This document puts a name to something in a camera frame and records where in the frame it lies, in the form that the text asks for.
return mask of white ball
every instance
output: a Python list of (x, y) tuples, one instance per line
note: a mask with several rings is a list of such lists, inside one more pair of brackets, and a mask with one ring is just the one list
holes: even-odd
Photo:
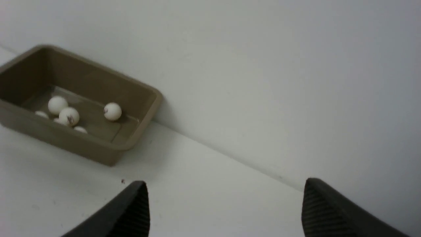
[(59, 115), (60, 112), (68, 106), (69, 104), (66, 99), (61, 96), (54, 96), (48, 102), (48, 110), (54, 115)]
[(62, 122), (59, 118), (55, 118), (55, 119), (53, 119), (53, 121), (58, 123), (58, 124), (64, 125), (64, 126), (68, 126), (68, 124), (66, 122)]
[(79, 113), (75, 108), (64, 108), (59, 114), (60, 122), (70, 126), (74, 126), (79, 122)]
[(121, 116), (121, 108), (117, 103), (109, 103), (104, 107), (104, 116), (110, 121), (116, 121)]
[(44, 117), (46, 119), (49, 119), (48, 114), (42, 112), (42, 111), (35, 111), (35, 114), (41, 117)]
[(86, 129), (84, 129), (81, 126), (76, 126), (73, 129), (76, 130), (76, 131), (79, 131), (79, 132), (88, 133), (88, 131), (86, 131)]

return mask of white wall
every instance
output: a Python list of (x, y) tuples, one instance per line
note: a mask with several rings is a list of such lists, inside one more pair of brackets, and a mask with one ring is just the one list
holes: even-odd
[(0, 43), (149, 83), (157, 120), (301, 188), (320, 177), (421, 235), (416, 0), (0, 0)]

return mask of rectangular container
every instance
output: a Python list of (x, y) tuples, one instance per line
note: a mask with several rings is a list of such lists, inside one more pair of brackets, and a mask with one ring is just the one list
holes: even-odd
[[(48, 101), (60, 95), (80, 114), (88, 134), (53, 122)], [(132, 148), (158, 110), (161, 93), (144, 83), (61, 48), (36, 46), (0, 67), (0, 123), (64, 150), (114, 165)], [(104, 106), (123, 115), (105, 119)], [(34, 114), (46, 112), (50, 119)]]

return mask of white table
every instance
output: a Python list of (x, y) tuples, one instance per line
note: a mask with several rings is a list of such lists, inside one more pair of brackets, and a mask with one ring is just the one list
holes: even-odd
[(147, 183), (151, 237), (304, 235), (302, 192), (155, 122), (112, 168), (0, 127), (0, 235), (61, 236), (132, 180)]

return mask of tan plastic bin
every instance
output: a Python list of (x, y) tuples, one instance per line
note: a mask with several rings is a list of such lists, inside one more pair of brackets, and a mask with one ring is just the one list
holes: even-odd
[[(52, 120), (47, 104), (55, 95), (77, 109), (88, 134)], [(109, 102), (123, 110), (115, 122), (103, 114)], [(161, 102), (157, 89), (55, 46), (36, 46), (0, 67), (3, 126), (109, 166), (136, 144)]]

